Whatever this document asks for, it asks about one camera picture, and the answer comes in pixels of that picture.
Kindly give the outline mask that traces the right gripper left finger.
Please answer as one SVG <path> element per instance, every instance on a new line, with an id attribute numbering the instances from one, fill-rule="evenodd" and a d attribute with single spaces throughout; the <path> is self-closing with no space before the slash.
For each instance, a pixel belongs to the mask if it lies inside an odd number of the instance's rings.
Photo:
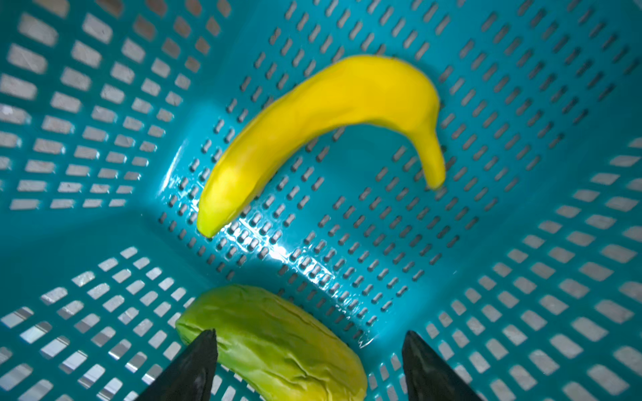
<path id="1" fill-rule="evenodd" d="M 136 400 L 209 400 L 216 374 L 217 359 L 216 331 L 205 330 Z"/>

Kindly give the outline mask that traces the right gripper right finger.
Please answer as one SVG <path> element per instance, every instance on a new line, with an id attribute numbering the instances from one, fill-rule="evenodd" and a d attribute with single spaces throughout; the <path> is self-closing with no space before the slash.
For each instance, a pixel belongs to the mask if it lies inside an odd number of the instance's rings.
<path id="1" fill-rule="evenodd" d="M 417 332 L 406 333 L 402 359 L 409 401 L 481 400 Z"/>

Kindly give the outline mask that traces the green cucumber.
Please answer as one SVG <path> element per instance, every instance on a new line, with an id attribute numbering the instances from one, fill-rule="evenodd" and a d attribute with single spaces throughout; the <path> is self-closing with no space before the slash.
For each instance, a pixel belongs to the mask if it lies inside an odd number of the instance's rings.
<path id="1" fill-rule="evenodd" d="M 266 400 L 363 400 L 357 354 L 318 319 L 261 287 L 228 285 L 200 295 L 179 317 L 184 344 L 217 335 L 218 362 Z"/>

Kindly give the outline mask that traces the yellow banana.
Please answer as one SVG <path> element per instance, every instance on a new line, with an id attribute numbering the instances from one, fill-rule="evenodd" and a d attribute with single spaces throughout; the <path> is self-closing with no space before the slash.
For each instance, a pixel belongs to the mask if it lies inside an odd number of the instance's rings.
<path id="1" fill-rule="evenodd" d="M 436 135 L 439 109 L 435 86 L 410 63 L 367 54 L 345 58 L 272 102 L 227 147 L 199 200 L 197 230 L 214 237 L 302 146 L 350 125 L 404 135 L 417 151 L 426 185 L 437 190 L 446 180 Z"/>

